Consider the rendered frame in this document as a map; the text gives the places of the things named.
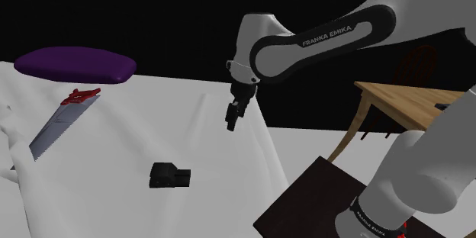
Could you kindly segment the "purple pillow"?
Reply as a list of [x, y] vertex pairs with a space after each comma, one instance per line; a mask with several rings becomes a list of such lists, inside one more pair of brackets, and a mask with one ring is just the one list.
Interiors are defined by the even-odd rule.
[[119, 84], [137, 70], [136, 62], [107, 50], [90, 47], [45, 47], [18, 57], [22, 74], [54, 82]]

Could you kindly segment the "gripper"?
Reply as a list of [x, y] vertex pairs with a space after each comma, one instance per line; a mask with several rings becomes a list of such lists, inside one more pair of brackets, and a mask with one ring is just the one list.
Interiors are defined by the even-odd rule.
[[244, 117], [249, 101], [255, 96], [256, 90], [257, 84], [246, 84], [237, 81], [231, 83], [230, 92], [234, 100], [228, 104], [225, 117], [229, 131], [234, 131], [238, 116]]

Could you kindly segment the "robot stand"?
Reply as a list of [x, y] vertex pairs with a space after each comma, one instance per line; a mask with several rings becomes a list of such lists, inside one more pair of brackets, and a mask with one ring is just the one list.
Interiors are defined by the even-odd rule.
[[320, 157], [256, 220], [264, 238], [445, 238], [413, 218], [394, 193], [390, 169], [381, 167], [368, 187]]

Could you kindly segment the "red handled hand saw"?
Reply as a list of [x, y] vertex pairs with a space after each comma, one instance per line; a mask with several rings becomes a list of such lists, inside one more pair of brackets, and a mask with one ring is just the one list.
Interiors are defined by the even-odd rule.
[[60, 103], [60, 106], [29, 145], [34, 161], [38, 160], [100, 97], [100, 92], [100, 88], [88, 91], [79, 91], [76, 88]]

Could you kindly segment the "white bed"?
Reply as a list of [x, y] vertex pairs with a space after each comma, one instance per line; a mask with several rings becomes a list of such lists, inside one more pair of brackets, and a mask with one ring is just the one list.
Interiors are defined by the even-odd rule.
[[[78, 238], [261, 238], [256, 219], [288, 187], [256, 100], [229, 131], [227, 84], [133, 76], [38, 159]], [[190, 169], [189, 187], [150, 188], [155, 162]]]

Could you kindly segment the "black blocky object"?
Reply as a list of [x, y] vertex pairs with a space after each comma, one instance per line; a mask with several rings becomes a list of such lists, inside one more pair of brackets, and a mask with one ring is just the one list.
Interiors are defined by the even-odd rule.
[[190, 169], [178, 169], [172, 162], [155, 162], [150, 171], [150, 188], [189, 187]]

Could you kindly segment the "wooden table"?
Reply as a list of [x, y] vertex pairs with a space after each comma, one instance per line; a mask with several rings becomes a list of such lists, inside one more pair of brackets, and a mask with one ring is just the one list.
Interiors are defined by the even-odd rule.
[[345, 136], [327, 158], [335, 160], [356, 135], [371, 106], [375, 106], [407, 130], [426, 130], [442, 112], [437, 103], [451, 104], [462, 92], [373, 82], [354, 82], [362, 90], [359, 107]]

